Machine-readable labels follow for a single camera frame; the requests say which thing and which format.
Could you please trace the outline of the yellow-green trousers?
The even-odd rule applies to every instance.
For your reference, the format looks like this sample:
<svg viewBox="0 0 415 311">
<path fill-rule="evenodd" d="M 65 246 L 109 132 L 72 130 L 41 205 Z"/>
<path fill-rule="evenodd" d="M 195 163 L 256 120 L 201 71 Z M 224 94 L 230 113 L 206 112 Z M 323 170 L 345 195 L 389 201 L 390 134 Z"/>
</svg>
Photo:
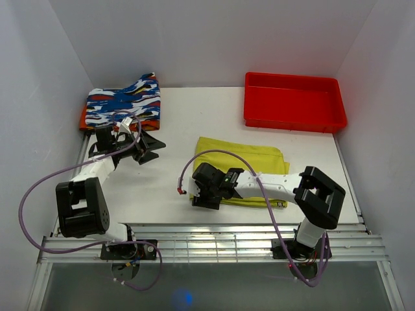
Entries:
<svg viewBox="0 0 415 311">
<path fill-rule="evenodd" d="M 289 173 L 290 163 L 284 160 L 283 153 L 275 147 L 238 144 L 208 137 L 200 137 L 196 144 L 195 153 L 198 154 L 213 149 L 229 151 L 242 157 L 257 173 Z M 248 169 L 248 167 L 236 157 L 219 152 L 207 153 L 197 157 L 197 159 L 194 160 L 193 168 L 197 168 L 197 166 L 203 162 L 207 162 L 223 172 L 227 172 L 231 168 Z"/>
</svg>

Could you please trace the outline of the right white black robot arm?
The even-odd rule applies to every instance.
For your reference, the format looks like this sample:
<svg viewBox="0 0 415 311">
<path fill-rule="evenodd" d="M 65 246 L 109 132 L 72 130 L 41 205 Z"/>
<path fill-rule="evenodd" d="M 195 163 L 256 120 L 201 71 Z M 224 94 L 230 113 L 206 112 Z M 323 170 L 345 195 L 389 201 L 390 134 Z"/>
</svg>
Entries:
<svg viewBox="0 0 415 311">
<path fill-rule="evenodd" d="M 257 174 L 241 168 L 223 172 L 208 163 L 200 164 L 189 178 L 192 205 L 218 210 L 232 198 L 281 200 L 297 205 L 304 219 L 294 240 L 287 244 L 291 256 L 308 257 L 323 234 L 337 228 L 346 191 L 316 167 L 299 174 Z"/>
</svg>

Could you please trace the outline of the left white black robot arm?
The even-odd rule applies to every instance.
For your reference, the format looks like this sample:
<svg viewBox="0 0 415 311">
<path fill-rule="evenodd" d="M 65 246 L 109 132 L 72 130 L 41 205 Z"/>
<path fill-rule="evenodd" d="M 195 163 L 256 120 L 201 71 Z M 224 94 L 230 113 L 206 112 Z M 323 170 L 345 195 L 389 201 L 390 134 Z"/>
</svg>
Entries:
<svg viewBox="0 0 415 311">
<path fill-rule="evenodd" d="M 136 139 L 132 132 L 113 133 L 111 126 L 95 130 L 96 142 L 89 149 L 92 163 L 83 166 L 70 181 L 56 186 L 56 202 L 61 234 L 66 238 L 86 238 L 105 242 L 104 250 L 120 259 L 139 253 L 131 227 L 110 220 L 102 184 L 119 162 L 131 158 L 139 165 L 159 158 L 156 150 L 166 147 L 147 132 Z"/>
</svg>

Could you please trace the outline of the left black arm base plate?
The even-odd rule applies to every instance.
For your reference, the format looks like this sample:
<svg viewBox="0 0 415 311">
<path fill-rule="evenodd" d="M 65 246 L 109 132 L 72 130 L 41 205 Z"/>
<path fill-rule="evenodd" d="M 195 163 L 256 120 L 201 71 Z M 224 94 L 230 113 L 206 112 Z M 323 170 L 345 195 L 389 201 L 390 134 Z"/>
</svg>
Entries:
<svg viewBox="0 0 415 311">
<path fill-rule="evenodd" d="M 155 260 L 157 240 L 138 240 L 138 244 L 114 244 L 101 248 L 101 260 Z"/>
</svg>

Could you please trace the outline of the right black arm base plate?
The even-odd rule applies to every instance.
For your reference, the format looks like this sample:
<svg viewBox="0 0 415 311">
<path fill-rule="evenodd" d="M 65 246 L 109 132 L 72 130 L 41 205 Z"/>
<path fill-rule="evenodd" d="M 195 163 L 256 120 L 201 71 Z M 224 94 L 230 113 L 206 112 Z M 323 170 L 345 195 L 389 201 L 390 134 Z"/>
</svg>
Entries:
<svg viewBox="0 0 415 311">
<path fill-rule="evenodd" d="M 327 246 L 322 249 L 323 238 L 320 238 L 316 246 L 313 248 L 300 244 L 293 239 L 284 238 L 283 241 L 286 245 L 288 253 L 293 260 L 332 258 L 332 252 Z M 278 238 L 271 240 L 270 250 L 272 252 L 273 259 L 287 259 L 281 241 Z"/>
</svg>

